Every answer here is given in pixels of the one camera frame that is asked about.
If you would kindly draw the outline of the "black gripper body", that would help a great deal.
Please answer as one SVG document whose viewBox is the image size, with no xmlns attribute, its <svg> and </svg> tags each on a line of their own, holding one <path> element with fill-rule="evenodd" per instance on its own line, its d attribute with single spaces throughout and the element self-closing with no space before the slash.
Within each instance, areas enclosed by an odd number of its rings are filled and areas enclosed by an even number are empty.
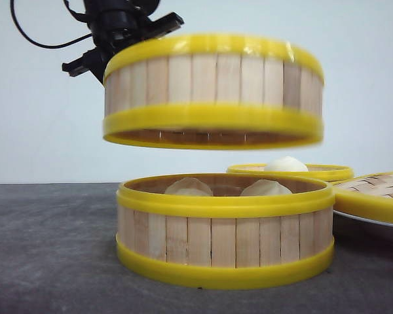
<svg viewBox="0 0 393 314">
<path fill-rule="evenodd" d="M 62 64 L 62 71 L 76 77 L 90 71 L 103 82 L 109 60 L 121 50 L 149 39 L 163 37 L 183 24 L 183 18 L 171 12 L 157 20 L 149 18 L 159 1 L 85 1 L 85 12 L 69 10 L 91 32 L 95 48 L 80 58 Z"/>
</svg>

